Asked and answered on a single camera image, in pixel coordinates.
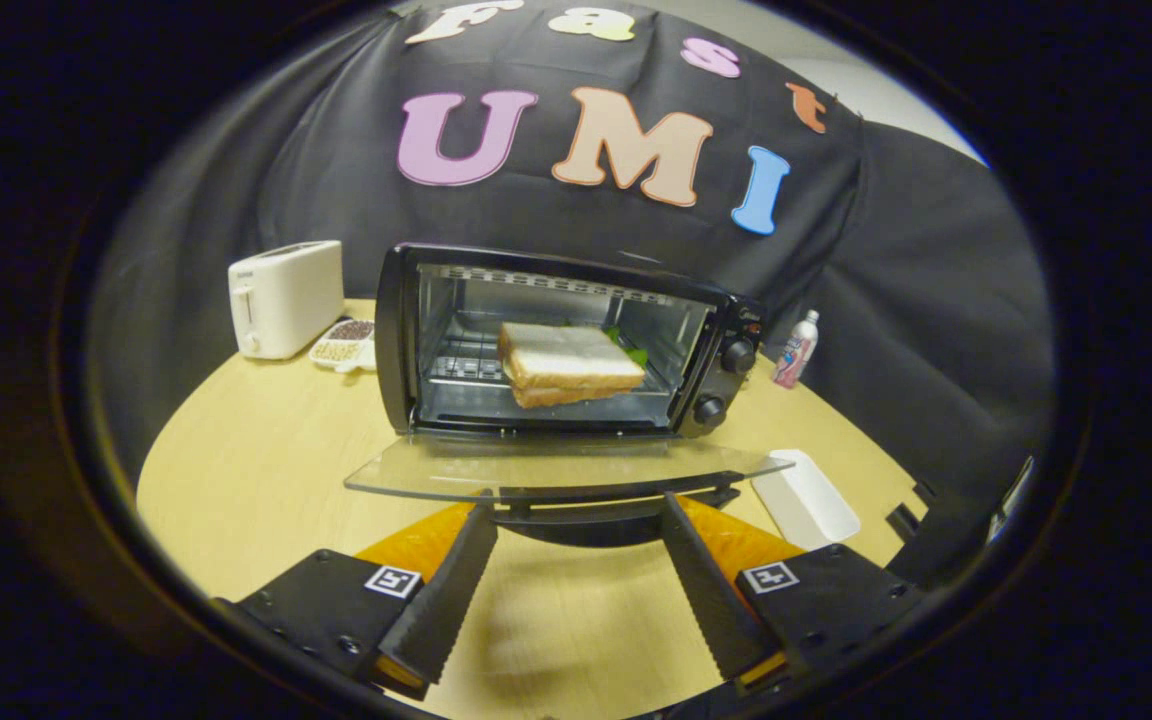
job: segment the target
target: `bread slice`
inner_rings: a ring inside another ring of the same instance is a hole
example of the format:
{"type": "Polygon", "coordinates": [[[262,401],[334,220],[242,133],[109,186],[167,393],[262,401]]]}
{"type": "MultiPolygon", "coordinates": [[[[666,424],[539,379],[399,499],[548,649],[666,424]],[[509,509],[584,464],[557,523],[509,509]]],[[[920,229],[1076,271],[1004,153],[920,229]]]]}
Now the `bread slice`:
{"type": "Polygon", "coordinates": [[[538,387],[538,388],[511,388],[513,401],[518,407],[550,407],[563,406],[567,402],[581,402],[582,400],[599,400],[599,397],[612,397],[620,395],[626,389],[619,388],[576,388],[568,389],[561,387],[538,387]]]}
{"type": "Polygon", "coordinates": [[[594,327],[502,323],[497,347],[516,389],[628,391],[646,377],[612,338],[594,327]]]}

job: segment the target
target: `white toaster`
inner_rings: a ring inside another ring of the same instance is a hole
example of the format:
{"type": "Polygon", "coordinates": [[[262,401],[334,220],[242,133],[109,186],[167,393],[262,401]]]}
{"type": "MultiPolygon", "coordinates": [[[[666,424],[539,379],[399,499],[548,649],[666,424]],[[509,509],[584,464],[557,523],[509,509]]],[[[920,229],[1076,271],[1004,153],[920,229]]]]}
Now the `white toaster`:
{"type": "Polygon", "coordinates": [[[282,361],[344,310],[340,242],[301,242],[229,266],[234,338],[247,357],[282,361]]]}

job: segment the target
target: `screw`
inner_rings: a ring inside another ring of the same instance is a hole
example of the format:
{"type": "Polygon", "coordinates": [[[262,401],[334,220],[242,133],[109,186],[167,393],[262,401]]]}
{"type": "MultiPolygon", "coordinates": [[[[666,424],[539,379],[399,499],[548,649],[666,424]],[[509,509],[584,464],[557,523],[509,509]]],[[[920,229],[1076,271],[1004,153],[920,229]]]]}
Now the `screw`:
{"type": "Polygon", "coordinates": [[[340,635],[338,645],[340,650],[348,652],[349,655],[357,655],[362,651],[362,645],[356,639],[349,637],[349,635],[340,635]]]}

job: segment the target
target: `toaster oven knob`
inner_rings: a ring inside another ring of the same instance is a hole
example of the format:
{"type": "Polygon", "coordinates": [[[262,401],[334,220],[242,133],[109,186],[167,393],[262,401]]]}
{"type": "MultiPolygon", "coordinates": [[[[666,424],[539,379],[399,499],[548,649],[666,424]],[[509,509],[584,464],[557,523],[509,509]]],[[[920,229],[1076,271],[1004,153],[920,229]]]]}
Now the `toaster oven knob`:
{"type": "Polygon", "coordinates": [[[699,401],[696,401],[696,409],[692,416],[696,423],[700,424],[700,427],[717,429],[718,425],[722,424],[722,420],[727,419],[727,404],[722,397],[714,397],[712,395],[700,397],[699,401]]]}
{"type": "Polygon", "coordinates": [[[723,356],[719,363],[722,364],[723,370],[727,370],[728,373],[743,376],[755,367],[757,359],[758,354],[755,351],[755,343],[748,340],[737,340],[727,346],[727,350],[723,350],[723,356]]]}

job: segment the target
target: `letter m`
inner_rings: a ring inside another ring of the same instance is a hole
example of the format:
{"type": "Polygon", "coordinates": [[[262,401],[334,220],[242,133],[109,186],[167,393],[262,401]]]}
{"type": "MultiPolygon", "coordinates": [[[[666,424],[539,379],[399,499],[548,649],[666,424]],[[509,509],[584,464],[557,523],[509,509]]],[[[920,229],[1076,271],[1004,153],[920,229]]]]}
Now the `letter m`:
{"type": "Polygon", "coordinates": [[[695,115],[669,113],[652,131],[644,132],[634,106],[620,92],[576,88],[573,97],[581,104],[579,123],[567,159],[554,165],[554,177],[574,184],[601,184],[607,173],[598,160],[607,150],[612,176],[621,190],[654,162],[652,177],[643,182],[644,195],[682,209],[696,204],[691,181],[700,145],[713,135],[713,126],[695,115]]]}

